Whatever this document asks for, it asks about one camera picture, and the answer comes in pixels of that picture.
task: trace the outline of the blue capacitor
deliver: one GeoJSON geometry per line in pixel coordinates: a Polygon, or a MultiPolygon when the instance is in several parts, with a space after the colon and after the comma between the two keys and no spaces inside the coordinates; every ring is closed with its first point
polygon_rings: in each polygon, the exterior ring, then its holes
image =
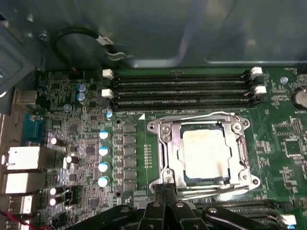
{"type": "Polygon", "coordinates": [[[84,94],[87,93],[87,87],[86,87],[86,85],[84,85],[84,84],[79,84],[79,85],[77,85],[77,90],[78,90],[79,92],[83,92],[84,94]]]}
{"type": "Polygon", "coordinates": [[[105,116],[106,116],[106,118],[107,118],[108,120],[110,120],[111,117],[113,116],[112,111],[106,111],[105,116]]]}
{"type": "Polygon", "coordinates": [[[101,188],[106,187],[108,183],[109,183],[109,178],[106,176],[100,177],[98,179],[98,186],[101,188]]]}
{"type": "Polygon", "coordinates": [[[86,97],[83,92],[78,93],[76,98],[77,98],[77,101],[80,102],[81,104],[86,104],[86,97]]]}
{"type": "Polygon", "coordinates": [[[105,146],[100,147],[100,149],[98,150],[99,155],[102,156],[102,157],[108,155],[109,152],[110,152],[109,148],[105,147],[105,146]]]}

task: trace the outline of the electrolytic capacitor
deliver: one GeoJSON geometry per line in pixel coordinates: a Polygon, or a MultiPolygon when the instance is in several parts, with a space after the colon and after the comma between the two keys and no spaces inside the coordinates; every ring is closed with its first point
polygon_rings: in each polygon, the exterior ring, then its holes
{"type": "Polygon", "coordinates": [[[102,140],[107,139],[107,138],[109,137],[108,131],[105,131],[105,130],[100,131],[99,137],[100,137],[100,139],[102,139],[102,140]]]}
{"type": "Polygon", "coordinates": [[[74,163],[74,164],[77,164],[79,162],[79,157],[76,157],[76,156],[68,156],[66,157],[66,162],[68,164],[70,163],[74,163]]]}
{"type": "Polygon", "coordinates": [[[63,187],[53,187],[53,188],[50,188],[49,190],[49,193],[52,196],[62,194],[63,192],[64,192],[63,187]]]}
{"type": "Polygon", "coordinates": [[[83,105],[86,105],[86,96],[83,92],[78,93],[76,98],[78,102],[80,102],[83,105]]]}
{"type": "Polygon", "coordinates": [[[61,147],[65,146],[65,142],[59,138],[52,138],[50,142],[52,145],[61,146],[61,147]]]}
{"type": "Polygon", "coordinates": [[[110,165],[107,162],[101,162],[98,165],[98,170],[102,173],[106,172],[110,168],[110,165]]]}
{"type": "Polygon", "coordinates": [[[107,119],[107,120],[111,120],[111,118],[112,118],[112,116],[113,116],[112,111],[106,111],[106,112],[105,112],[105,116],[106,116],[106,119],[107,119]]]}
{"type": "Polygon", "coordinates": [[[108,147],[102,146],[100,147],[100,149],[98,150],[98,153],[100,156],[105,157],[106,155],[108,155],[110,152],[108,147]]]}
{"type": "Polygon", "coordinates": [[[109,178],[106,177],[106,176],[103,176],[103,177],[100,177],[98,179],[98,186],[101,187],[101,188],[104,188],[108,185],[109,183],[109,178]]]}
{"type": "Polygon", "coordinates": [[[49,200],[50,206],[55,206],[63,202],[63,197],[57,196],[49,200]]]}
{"type": "Polygon", "coordinates": [[[86,87],[86,85],[84,85],[84,84],[79,84],[79,85],[77,85],[77,90],[78,90],[79,92],[83,92],[84,94],[87,93],[87,87],[86,87]]]}

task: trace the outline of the mounting hole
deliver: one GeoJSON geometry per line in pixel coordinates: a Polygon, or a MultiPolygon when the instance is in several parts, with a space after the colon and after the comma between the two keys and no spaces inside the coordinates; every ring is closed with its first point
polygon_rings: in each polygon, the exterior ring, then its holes
{"type": "Polygon", "coordinates": [[[122,196],[122,193],[121,193],[121,192],[116,192],[115,197],[121,198],[121,196],[122,196]]]}
{"type": "Polygon", "coordinates": [[[259,183],[259,181],[257,179],[253,180],[253,184],[258,184],[258,183],[259,183]]]}

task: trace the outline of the integrated circuit chip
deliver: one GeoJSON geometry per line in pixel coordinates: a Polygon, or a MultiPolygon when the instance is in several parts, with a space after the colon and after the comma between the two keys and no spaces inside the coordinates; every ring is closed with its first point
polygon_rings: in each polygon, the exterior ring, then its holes
{"type": "Polygon", "coordinates": [[[124,133],[135,133],[135,125],[125,125],[123,131],[124,133]]]}
{"type": "Polygon", "coordinates": [[[98,197],[89,198],[88,204],[89,204],[89,207],[91,207],[91,208],[96,208],[96,207],[98,207],[99,198],[98,198],[98,197]]]}
{"type": "Polygon", "coordinates": [[[62,121],[61,120],[52,120],[52,127],[53,128],[61,128],[62,121]]]}
{"type": "Polygon", "coordinates": [[[136,182],[126,182],[124,184],[125,191],[135,191],[136,190],[136,182]]]}
{"type": "Polygon", "coordinates": [[[85,149],[86,154],[94,155],[95,154],[95,147],[94,146],[87,146],[85,149]]]}
{"type": "Polygon", "coordinates": [[[135,155],[135,147],[124,147],[124,155],[125,156],[135,155]]]}
{"type": "Polygon", "coordinates": [[[124,191],[124,186],[123,186],[122,184],[117,184],[117,185],[115,186],[115,191],[117,191],[117,192],[122,192],[122,191],[124,191]]]}
{"type": "Polygon", "coordinates": [[[77,181],[77,174],[70,174],[69,181],[77,181]]]}
{"type": "Polygon", "coordinates": [[[116,140],[117,145],[122,145],[123,144],[123,139],[117,139],[116,140]]]}
{"type": "Polygon", "coordinates": [[[124,145],[133,145],[136,142],[135,136],[124,136],[124,145]]]}
{"type": "Polygon", "coordinates": [[[78,131],[78,125],[77,124],[72,124],[69,126],[69,132],[70,133],[75,133],[78,131]]]}
{"type": "Polygon", "coordinates": [[[136,166],[136,159],[135,158],[125,158],[124,159],[124,167],[135,167],[136,166]]]}
{"type": "Polygon", "coordinates": [[[136,170],[125,170],[124,171],[124,179],[125,180],[136,179],[136,170]]]}
{"type": "Polygon", "coordinates": [[[116,167],[123,167],[123,166],[124,166],[124,162],[122,162],[122,161],[117,161],[117,162],[115,162],[115,166],[116,166],[116,167]]]}

